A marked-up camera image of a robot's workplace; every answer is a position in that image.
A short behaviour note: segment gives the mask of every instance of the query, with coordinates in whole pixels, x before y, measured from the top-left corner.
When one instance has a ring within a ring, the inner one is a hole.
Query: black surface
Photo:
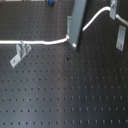
[[[127,0],[119,14],[128,20]],[[108,1],[94,0],[85,23]],[[72,2],[2,3],[0,39],[65,37]],[[117,50],[119,23],[101,14],[82,34],[79,51],[69,43],[33,50],[15,68],[15,45],[0,45],[0,128],[127,128],[128,35]]]

